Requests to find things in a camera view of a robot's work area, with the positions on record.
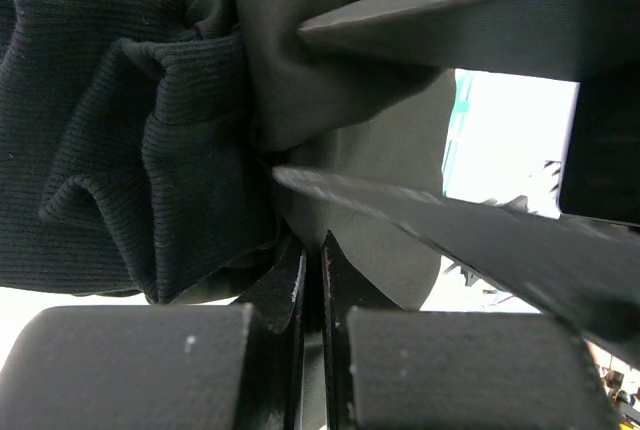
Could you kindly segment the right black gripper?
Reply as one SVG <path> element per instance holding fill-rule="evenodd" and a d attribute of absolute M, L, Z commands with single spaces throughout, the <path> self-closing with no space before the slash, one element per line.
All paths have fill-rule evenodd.
<path fill-rule="evenodd" d="M 639 83 L 580 85 L 562 166 L 560 210 L 639 225 Z"/>

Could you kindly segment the teal plastic hanger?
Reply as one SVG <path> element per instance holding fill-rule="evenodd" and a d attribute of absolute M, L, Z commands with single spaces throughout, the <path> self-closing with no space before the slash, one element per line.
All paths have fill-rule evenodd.
<path fill-rule="evenodd" d="M 457 155 L 458 141 L 462 134 L 466 116 L 471 107 L 470 94 L 474 74 L 468 70 L 455 71 L 456 95 L 449 121 L 447 141 L 442 161 L 443 192 L 447 193 Z"/>

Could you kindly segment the black trousers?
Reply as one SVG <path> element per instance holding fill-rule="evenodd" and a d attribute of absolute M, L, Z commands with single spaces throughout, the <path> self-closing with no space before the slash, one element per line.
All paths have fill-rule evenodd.
<path fill-rule="evenodd" d="M 326 237 L 403 309 L 426 300 L 440 256 L 273 170 L 440 192 L 455 96 L 450 69 L 300 37 L 305 21 L 357 1 L 1 0 L 2 285 L 226 306 L 295 238 L 298 429 L 330 428 Z"/>

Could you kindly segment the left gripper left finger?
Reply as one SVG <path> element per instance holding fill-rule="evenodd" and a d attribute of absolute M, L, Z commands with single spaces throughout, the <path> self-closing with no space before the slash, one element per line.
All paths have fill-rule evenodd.
<path fill-rule="evenodd" d="M 306 255 L 226 306 L 42 311 L 1 372 L 5 429 L 298 429 Z"/>

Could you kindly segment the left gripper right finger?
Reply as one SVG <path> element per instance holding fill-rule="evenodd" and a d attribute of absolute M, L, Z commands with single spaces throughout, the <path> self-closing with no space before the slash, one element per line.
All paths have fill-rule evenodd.
<path fill-rule="evenodd" d="M 546 314 L 408 311 L 322 249 L 332 429 L 615 429 L 583 339 Z"/>

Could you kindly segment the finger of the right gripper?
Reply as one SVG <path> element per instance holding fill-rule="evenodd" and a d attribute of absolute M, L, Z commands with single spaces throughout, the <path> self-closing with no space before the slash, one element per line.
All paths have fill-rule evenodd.
<path fill-rule="evenodd" d="M 638 366 L 637 234 L 314 169 L 280 166 L 273 178 L 294 191 L 392 223 Z"/>
<path fill-rule="evenodd" d="M 639 0 L 359 0 L 305 21 L 311 47 L 584 81 L 639 59 Z"/>

